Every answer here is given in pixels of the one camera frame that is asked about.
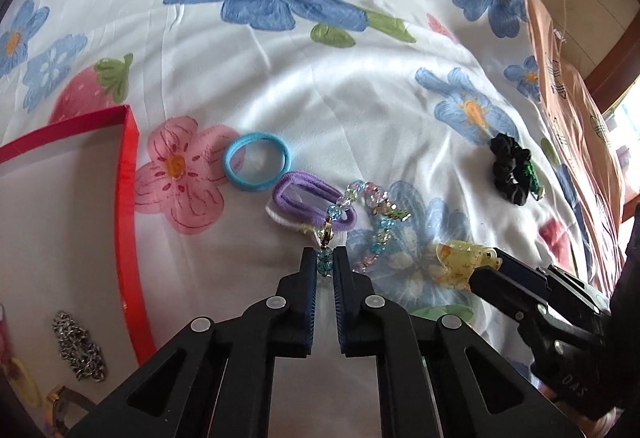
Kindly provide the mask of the yellow hair claw clip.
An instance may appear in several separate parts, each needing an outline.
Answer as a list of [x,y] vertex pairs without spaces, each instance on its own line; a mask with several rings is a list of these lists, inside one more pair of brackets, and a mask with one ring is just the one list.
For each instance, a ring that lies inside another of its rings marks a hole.
[[428,267],[432,279],[443,288],[468,290],[472,273],[482,267],[499,270],[502,259],[488,246],[450,240],[435,246],[435,265]]

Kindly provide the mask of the gold square wristwatch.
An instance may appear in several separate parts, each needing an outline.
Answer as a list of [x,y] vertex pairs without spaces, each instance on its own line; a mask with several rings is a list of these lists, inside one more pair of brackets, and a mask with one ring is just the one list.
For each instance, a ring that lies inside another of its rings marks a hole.
[[73,425],[67,425],[65,419],[73,406],[89,413],[96,408],[96,403],[77,390],[64,385],[56,386],[47,394],[44,407],[46,420],[44,430],[48,436],[65,437],[67,435],[70,426]]

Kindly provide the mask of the pink bow hair clip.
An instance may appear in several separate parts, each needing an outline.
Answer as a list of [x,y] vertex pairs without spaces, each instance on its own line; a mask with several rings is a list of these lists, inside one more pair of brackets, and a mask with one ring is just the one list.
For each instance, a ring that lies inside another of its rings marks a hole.
[[8,333],[6,332],[6,310],[0,305],[0,362],[3,363],[10,356]]

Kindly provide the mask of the red jewelry box tray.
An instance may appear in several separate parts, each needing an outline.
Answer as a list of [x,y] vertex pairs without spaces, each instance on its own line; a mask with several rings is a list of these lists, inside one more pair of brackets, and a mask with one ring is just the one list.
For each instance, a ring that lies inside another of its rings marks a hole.
[[[99,402],[154,354],[134,238],[138,141],[134,113],[112,106],[2,146],[3,436],[44,436],[53,388]],[[104,380],[78,380],[60,357],[60,312],[100,347]]]

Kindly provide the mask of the black scrunchie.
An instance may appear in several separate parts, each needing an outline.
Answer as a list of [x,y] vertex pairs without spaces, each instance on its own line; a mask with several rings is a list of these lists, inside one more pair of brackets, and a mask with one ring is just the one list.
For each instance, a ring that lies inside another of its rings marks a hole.
[[492,165],[496,190],[509,203],[523,206],[532,190],[528,171],[532,154],[502,132],[490,140],[489,149],[496,158]]

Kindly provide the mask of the peach patterned curtain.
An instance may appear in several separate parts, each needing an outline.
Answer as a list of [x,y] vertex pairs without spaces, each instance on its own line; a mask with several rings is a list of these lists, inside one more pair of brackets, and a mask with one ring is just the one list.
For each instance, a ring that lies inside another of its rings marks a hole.
[[540,68],[541,109],[555,154],[577,193],[592,262],[589,282],[612,295],[625,265],[618,230],[625,186],[608,128],[579,72],[561,54],[552,16],[541,0],[525,0],[528,34]]

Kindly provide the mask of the floral white bed sheet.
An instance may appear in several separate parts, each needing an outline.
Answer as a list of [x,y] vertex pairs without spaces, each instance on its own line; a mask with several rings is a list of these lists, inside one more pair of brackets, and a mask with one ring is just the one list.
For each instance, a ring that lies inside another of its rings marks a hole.
[[[311,352],[274,362],[265,437],[383,437],[375,358],[338,339],[339,246],[409,314],[460,317],[575,424],[518,329],[563,310],[540,298],[516,322],[428,272],[437,243],[498,247],[608,309],[539,73],[525,0],[1,0],[1,149],[81,114],[134,113],[154,354],[195,318],[239,317],[316,252]],[[494,186],[499,132],[532,154],[523,206]],[[66,312],[52,328],[78,380],[104,380],[89,333]]]

